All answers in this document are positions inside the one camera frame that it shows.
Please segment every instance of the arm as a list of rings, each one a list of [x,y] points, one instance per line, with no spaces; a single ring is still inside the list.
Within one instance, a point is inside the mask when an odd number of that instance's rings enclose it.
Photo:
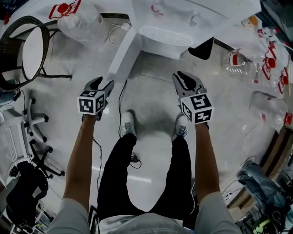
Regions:
[[[92,137],[96,116],[86,115],[79,130],[66,172],[64,198],[79,202],[88,212],[92,177]]]
[[[206,195],[220,191],[220,186],[219,173],[207,125],[203,123],[195,125],[195,132],[195,184],[200,203]]]

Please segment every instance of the black pants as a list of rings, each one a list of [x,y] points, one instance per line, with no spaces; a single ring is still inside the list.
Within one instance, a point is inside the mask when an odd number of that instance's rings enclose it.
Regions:
[[[98,194],[98,217],[103,220],[116,215],[141,215],[145,212],[130,201],[127,191],[127,167],[130,164],[136,136],[127,134],[118,140],[105,165]],[[171,165],[166,187],[149,213],[183,220],[190,207],[191,162],[183,137],[173,141]]]

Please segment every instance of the shoelace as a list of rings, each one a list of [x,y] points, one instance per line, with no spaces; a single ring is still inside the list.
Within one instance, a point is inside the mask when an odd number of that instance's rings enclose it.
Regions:
[[[185,126],[180,125],[176,132],[177,136],[185,137],[187,135],[187,130]]]
[[[131,127],[131,123],[130,122],[126,122],[123,127],[126,130],[126,134],[132,133],[132,127]]]

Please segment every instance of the wicker chair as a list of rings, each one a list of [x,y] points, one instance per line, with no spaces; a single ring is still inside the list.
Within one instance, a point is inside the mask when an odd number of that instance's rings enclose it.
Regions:
[[[27,78],[23,66],[17,66],[19,50],[25,40],[10,37],[17,28],[25,24],[34,24],[36,25],[36,27],[39,27],[41,29],[43,38],[43,56],[41,65],[37,73],[31,79]],[[43,64],[45,62],[48,52],[50,38],[56,32],[59,32],[59,29],[48,29],[41,21],[32,16],[24,16],[22,18],[19,18],[8,27],[8,29],[4,32],[0,39],[0,88],[3,91],[10,92],[18,90],[21,87],[32,82],[38,76],[44,78],[72,78],[72,75],[47,75],[45,69],[43,68]],[[5,80],[2,73],[16,69],[22,69],[23,76],[26,79],[25,82],[22,82],[20,84],[12,84]]]

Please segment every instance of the white shoe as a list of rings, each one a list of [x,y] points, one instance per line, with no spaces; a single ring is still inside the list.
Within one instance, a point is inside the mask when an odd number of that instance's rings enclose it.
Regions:
[[[188,119],[185,115],[181,115],[175,123],[175,133],[172,137],[174,141],[177,137],[185,137],[187,135]]]
[[[130,112],[124,112],[121,116],[120,136],[123,137],[126,134],[133,134],[136,136],[134,118]]]

